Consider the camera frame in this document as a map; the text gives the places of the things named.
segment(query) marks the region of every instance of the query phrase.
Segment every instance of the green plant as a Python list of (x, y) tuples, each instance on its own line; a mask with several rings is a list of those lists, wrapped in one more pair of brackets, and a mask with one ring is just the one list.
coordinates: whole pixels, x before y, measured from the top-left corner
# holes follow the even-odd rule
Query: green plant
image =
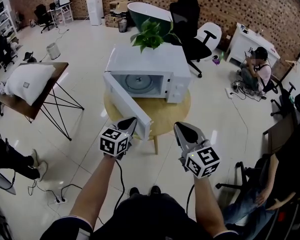
[(177, 35), (172, 32), (172, 30), (174, 29), (174, 23), (172, 20), (170, 21), (170, 31), (167, 34), (165, 34), (164, 36), (160, 36), (160, 29), (160, 23), (151, 22), (150, 19), (147, 19), (141, 25), (141, 33), (131, 36), (131, 42), (135, 40), (132, 46), (140, 46), (141, 53), (146, 47), (156, 49), (164, 42), (163, 38), (167, 35), (172, 35), (181, 43)]

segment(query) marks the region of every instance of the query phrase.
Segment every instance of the open microwave door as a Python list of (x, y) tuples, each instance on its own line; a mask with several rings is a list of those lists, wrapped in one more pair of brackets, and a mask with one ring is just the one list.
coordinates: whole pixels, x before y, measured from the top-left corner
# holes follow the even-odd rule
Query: open microwave door
[(147, 141), (149, 139), (151, 118), (139, 107), (110, 72), (104, 72), (103, 78), (112, 103), (123, 117), (137, 118), (135, 132), (140, 139)]

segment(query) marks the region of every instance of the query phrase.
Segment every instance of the white pillow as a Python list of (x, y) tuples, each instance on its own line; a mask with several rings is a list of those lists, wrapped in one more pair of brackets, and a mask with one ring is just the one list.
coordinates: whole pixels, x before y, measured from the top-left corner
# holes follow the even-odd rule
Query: white pillow
[(19, 96), (32, 106), (54, 71), (55, 68), (52, 65), (20, 65), (7, 80), (4, 91), (7, 95)]

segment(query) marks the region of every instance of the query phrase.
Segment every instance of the white chair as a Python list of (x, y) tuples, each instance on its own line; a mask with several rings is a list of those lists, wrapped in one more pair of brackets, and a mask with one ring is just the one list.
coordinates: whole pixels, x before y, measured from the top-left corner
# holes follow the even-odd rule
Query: white chair
[[(201, 42), (203, 42), (207, 36), (207, 33), (205, 31), (209, 31), (210, 33), (212, 33), (216, 36), (216, 39), (209, 38), (209, 40), (205, 44), (210, 49), (210, 51), (213, 53), (213, 51), (217, 48), (217, 46), (221, 40), (221, 36), (222, 36), (221, 28), (212, 22), (205, 23), (197, 31), (196, 38), (199, 39)], [(204, 60), (205, 61), (210, 60), (212, 57), (213, 57), (213, 54), (210, 57), (205, 58)]]

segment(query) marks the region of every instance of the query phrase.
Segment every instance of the pink shirt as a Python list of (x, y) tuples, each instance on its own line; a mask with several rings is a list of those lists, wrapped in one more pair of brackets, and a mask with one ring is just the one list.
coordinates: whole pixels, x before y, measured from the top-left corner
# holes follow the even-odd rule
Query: pink shirt
[(266, 86), (270, 80), (271, 67), (268, 64), (266, 64), (258, 71), (258, 75), (260, 76), (258, 77), (259, 91), (262, 91), (265, 88), (264, 85)]

